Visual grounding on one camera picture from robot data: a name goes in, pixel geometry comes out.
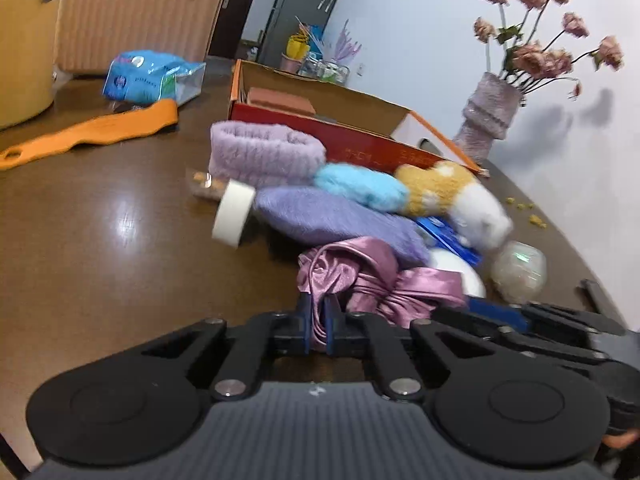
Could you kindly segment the person right hand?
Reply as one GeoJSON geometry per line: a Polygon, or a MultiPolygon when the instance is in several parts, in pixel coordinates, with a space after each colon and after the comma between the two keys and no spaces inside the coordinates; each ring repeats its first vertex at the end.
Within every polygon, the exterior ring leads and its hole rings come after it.
{"type": "Polygon", "coordinates": [[[621,451],[636,442],[639,439],[639,436],[639,429],[631,429],[626,431],[624,434],[618,434],[617,436],[606,434],[602,438],[602,444],[611,450],[621,451]]]}

